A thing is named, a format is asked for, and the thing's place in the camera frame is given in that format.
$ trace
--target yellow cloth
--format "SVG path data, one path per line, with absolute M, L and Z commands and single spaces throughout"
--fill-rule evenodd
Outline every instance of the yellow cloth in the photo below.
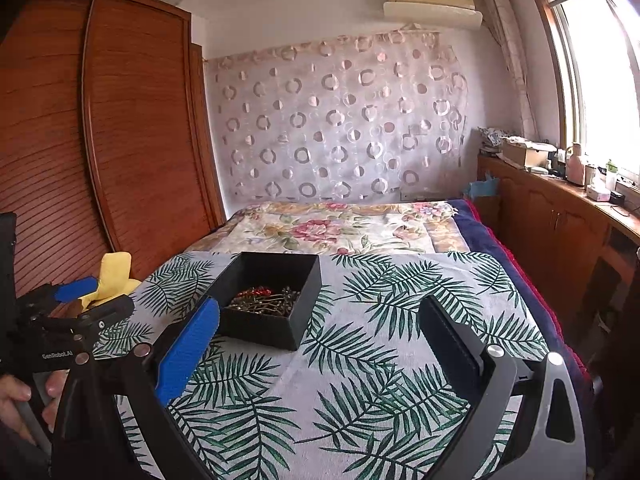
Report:
M 82 310 L 87 310 L 90 303 L 97 306 L 112 300 L 121 294 L 130 294 L 141 283 L 129 278 L 131 270 L 131 254 L 107 253 L 100 263 L 98 288 L 95 292 L 80 298 Z

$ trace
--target human hand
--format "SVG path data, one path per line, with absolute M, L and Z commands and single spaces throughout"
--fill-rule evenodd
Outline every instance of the human hand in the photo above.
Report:
M 15 407 L 14 400 L 31 399 L 31 389 L 12 375 L 0 378 L 0 420 L 19 434 L 24 440 L 35 444 L 31 433 Z
M 62 390 L 65 387 L 66 378 L 69 375 L 69 370 L 56 370 L 52 372 L 47 382 L 45 383 L 45 389 L 47 395 L 51 397 L 51 402 L 42 410 L 42 418 L 49 425 L 49 431 L 53 433 L 54 426 L 56 424 L 56 415 L 58 414 L 58 406 L 60 405 L 60 397 L 62 396 Z

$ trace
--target wall-mounted air conditioner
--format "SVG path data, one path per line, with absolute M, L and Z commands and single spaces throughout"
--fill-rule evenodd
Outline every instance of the wall-mounted air conditioner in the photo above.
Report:
M 388 0 L 385 17 L 396 22 L 477 30 L 482 13 L 474 0 Z

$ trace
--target metal screw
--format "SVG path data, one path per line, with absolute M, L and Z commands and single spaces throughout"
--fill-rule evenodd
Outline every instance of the metal screw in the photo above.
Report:
M 87 352 L 79 353 L 76 356 L 76 364 L 83 365 L 89 360 L 89 354 Z
M 549 352 L 546 358 L 549 359 L 551 364 L 556 366 L 560 366 L 564 363 L 564 359 L 562 359 L 562 356 L 557 352 Z
M 498 345 L 489 345 L 486 348 L 486 352 L 491 357 L 502 357 L 504 355 L 504 350 L 502 349 L 501 346 L 498 346 Z
M 140 343 L 133 348 L 133 355 L 136 357 L 145 357 L 149 354 L 151 354 L 151 345 L 148 343 Z

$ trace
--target bed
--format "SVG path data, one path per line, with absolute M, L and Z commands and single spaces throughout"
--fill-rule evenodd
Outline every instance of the bed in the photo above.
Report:
M 220 478 L 422 478 L 468 410 L 420 339 L 415 312 L 425 290 L 511 354 L 559 352 L 578 402 L 589 405 L 584 367 L 553 313 L 463 200 L 247 208 L 145 280 L 132 294 L 134 315 L 104 333 L 97 354 L 153 341 L 193 307 L 230 253 L 245 250 L 319 253 L 323 287 L 297 352 L 217 337 L 169 406 Z M 478 477 L 497 466 L 519 402 L 513 397 Z M 122 416 L 157 474 L 125 401 Z

